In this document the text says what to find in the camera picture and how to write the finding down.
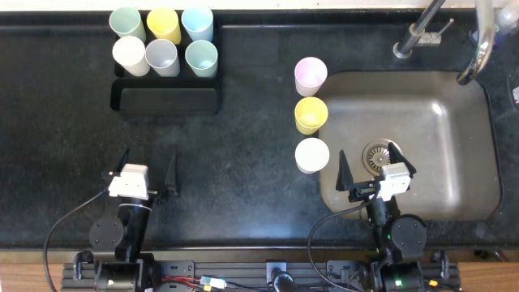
yellow cup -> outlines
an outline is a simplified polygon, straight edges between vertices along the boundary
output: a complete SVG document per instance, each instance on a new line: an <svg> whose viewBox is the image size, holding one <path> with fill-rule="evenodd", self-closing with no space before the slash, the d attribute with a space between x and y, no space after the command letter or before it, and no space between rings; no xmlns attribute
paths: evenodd
<svg viewBox="0 0 519 292"><path fill-rule="evenodd" d="M149 12L146 23L156 38L170 40L175 45L180 44L182 37L175 9L168 7L153 9Z"/></svg>
<svg viewBox="0 0 519 292"><path fill-rule="evenodd" d="M314 134L328 118L328 107L317 97L305 97L295 106L295 126L304 135Z"/></svg>

wooden floor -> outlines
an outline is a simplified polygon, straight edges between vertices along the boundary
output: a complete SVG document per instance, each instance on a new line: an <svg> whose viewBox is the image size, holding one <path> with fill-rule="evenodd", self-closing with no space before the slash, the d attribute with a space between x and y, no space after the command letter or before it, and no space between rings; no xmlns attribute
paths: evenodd
<svg viewBox="0 0 519 292"><path fill-rule="evenodd" d="M51 264L59 289L62 264ZM519 263L460 263L461 283L467 292L519 292ZM42 264L0 264L0 292L48 292Z"/></svg>

white wall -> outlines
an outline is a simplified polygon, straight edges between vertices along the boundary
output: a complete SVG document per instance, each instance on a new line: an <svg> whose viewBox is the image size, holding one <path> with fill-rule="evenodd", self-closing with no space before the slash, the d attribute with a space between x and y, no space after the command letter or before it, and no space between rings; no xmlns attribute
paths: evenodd
<svg viewBox="0 0 519 292"><path fill-rule="evenodd" d="M502 7L511 0L493 0ZM0 0L0 11L111 11L120 6L149 10L160 6L185 9L315 9L315 8L424 8L431 0ZM474 7L474 0L447 0L443 7Z"/></svg>

pink cup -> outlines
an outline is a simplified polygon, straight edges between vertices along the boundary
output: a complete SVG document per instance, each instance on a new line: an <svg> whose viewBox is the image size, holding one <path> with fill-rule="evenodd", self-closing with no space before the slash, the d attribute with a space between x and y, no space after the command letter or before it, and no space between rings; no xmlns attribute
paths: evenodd
<svg viewBox="0 0 519 292"><path fill-rule="evenodd" d="M307 57L295 66L295 88L304 97L312 97L317 93L328 76L324 62L315 57Z"/></svg>

faucet base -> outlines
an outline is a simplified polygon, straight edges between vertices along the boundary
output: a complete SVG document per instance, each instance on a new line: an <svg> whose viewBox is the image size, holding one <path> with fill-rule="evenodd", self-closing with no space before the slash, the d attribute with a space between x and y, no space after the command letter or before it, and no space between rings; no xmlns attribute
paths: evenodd
<svg viewBox="0 0 519 292"><path fill-rule="evenodd" d="M395 56L397 56L398 58L409 58L411 57L411 54L413 53L413 50L411 50L409 53L407 54L402 54L398 51L398 43L396 43L393 47L392 47L392 52L395 54Z"/></svg>

